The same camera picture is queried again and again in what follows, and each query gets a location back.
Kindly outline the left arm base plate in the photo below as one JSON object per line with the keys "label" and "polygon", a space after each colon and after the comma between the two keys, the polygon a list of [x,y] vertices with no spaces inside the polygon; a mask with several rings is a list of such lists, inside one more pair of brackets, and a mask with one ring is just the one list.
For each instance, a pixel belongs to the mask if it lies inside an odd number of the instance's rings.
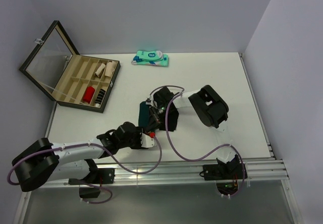
{"label": "left arm base plate", "polygon": [[85,178],[69,179],[69,185],[80,185],[80,184],[93,184],[93,185],[103,185],[112,184],[114,182],[115,169],[114,168],[99,168],[95,172],[89,173]]}

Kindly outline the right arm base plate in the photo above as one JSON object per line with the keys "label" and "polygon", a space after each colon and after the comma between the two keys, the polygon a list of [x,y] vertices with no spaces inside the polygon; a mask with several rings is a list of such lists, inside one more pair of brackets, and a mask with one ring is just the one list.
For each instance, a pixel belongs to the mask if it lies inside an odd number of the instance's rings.
{"label": "right arm base plate", "polygon": [[241,180],[247,178],[247,171],[242,170],[242,165],[239,164],[233,169],[220,164],[205,164],[202,166],[203,170],[199,173],[205,181],[217,181],[217,180]]}

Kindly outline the dark green patterned sock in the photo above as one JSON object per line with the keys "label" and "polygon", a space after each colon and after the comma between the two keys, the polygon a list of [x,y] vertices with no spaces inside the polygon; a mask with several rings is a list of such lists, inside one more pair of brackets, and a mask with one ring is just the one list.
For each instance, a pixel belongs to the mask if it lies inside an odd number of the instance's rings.
{"label": "dark green patterned sock", "polygon": [[149,105],[145,101],[139,105],[138,126],[142,127],[146,132],[150,131],[151,117]]}

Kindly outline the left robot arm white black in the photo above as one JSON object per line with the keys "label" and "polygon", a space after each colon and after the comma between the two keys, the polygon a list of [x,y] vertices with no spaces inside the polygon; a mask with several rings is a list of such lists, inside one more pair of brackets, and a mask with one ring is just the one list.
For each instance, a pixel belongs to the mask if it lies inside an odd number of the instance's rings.
{"label": "left robot arm white black", "polygon": [[40,138],[14,158],[12,171],[23,192],[60,179],[93,183],[98,178],[94,160],[114,155],[123,148],[148,148],[141,127],[125,122],[91,140],[75,143],[51,143],[48,138]]}

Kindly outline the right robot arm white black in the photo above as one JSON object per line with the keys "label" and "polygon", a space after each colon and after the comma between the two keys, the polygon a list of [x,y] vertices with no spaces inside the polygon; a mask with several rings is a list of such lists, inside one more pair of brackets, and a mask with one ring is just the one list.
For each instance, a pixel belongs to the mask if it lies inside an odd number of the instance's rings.
{"label": "right robot arm white black", "polygon": [[[241,154],[232,145],[230,134],[225,126],[228,120],[229,107],[210,85],[205,85],[201,89],[191,92],[185,92],[185,89],[181,86],[160,86],[149,94],[145,103],[149,110],[147,125],[144,127],[145,131],[165,131],[172,150],[179,158],[189,162],[202,161],[217,150],[225,148],[230,150],[228,153],[229,160],[224,161],[223,158],[217,158],[220,176],[225,179],[230,178],[236,172],[237,167],[241,167],[242,175],[245,175],[245,165]],[[217,130],[224,137],[223,144],[197,159],[189,159],[181,155],[172,143],[170,132],[176,129],[179,109],[184,107],[193,108],[205,126]]]}

